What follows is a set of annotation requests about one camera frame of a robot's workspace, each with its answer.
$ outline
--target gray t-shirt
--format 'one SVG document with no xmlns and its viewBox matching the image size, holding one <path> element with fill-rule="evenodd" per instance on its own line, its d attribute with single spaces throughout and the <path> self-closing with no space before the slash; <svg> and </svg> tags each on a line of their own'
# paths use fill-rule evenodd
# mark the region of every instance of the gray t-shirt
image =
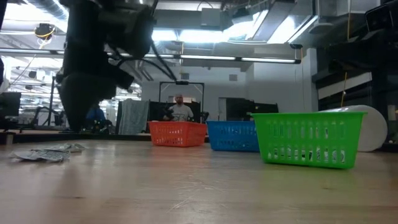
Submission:
<svg viewBox="0 0 398 224">
<path fill-rule="evenodd" d="M 189 106 L 185 105 L 174 105 L 170 107 L 171 110 L 173 110 L 173 121 L 188 121 L 188 117 L 192 118 L 193 113 L 191 108 Z"/>
</svg>

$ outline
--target crumpled paper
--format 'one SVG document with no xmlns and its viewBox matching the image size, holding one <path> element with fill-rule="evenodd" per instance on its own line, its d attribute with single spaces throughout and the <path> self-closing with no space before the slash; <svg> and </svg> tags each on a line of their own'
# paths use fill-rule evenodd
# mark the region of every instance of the crumpled paper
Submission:
<svg viewBox="0 0 398 224">
<path fill-rule="evenodd" d="M 29 151 L 11 152 L 10 158 L 27 161 L 47 161 L 62 162 L 69 159 L 72 152 L 81 152 L 84 150 L 80 144 L 66 143 L 63 145 L 52 146 L 48 149 L 31 149 Z"/>
</svg>

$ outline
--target red basket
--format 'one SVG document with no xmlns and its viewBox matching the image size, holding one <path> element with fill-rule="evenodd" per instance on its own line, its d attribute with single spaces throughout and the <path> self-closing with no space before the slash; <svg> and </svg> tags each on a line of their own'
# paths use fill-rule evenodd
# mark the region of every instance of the red basket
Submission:
<svg viewBox="0 0 398 224">
<path fill-rule="evenodd" d="M 149 122 L 152 144 L 155 146 L 190 147 L 205 143 L 207 127 L 193 122 Z"/>
</svg>

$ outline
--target wall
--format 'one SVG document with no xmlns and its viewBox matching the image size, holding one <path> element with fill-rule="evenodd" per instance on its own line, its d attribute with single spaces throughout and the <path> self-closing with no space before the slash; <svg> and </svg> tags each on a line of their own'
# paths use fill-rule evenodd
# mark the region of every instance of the wall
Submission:
<svg viewBox="0 0 398 224">
<path fill-rule="evenodd" d="M 277 103 L 283 113 L 317 111 L 317 91 L 311 81 L 316 70 L 315 49 L 307 51 L 300 65 L 254 63 L 247 71 L 246 98 Z"/>
<path fill-rule="evenodd" d="M 179 77 L 180 68 L 172 68 L 176 76 Z M 148 68 L 148 72 L 155 80 L 171 81 L 165 75 L 159 74 L 153 68 Z M 240 72 L 239 68 L 207 68 L 201 67 L 185 67 L 183 72 L 190 74 L 190 82 L 205 83 L 204 111 L 209 112 L 210 119 L 218 119 L 218 100 L 220 97 L 228 98 L 244 98 L 245 97 L 245 79 L 246 73 Z M 229 75 L 238 75 L 237 82 L 230 82 Z M 161 101 L 166 102 L 170 96 L 181 93 L 186 97 L 194 97 L 197 101 L 201 101 L 201 92 L 193 85 L 177 86 L 171 84 L 162 85 Z M 142 83 L 142 100 L 159 100 L 159 81 Z"/>
</svg>

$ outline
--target green basket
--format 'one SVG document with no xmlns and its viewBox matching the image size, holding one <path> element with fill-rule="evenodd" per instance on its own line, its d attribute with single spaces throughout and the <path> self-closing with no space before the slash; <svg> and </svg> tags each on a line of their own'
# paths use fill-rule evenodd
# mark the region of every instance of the green basket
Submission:
<svg viewBox="0 0 398 224">
<path fill-rule="evenodd" d="M 252 114 L 264 162 L 350 169 L 362 112 Z"/>
</svg>

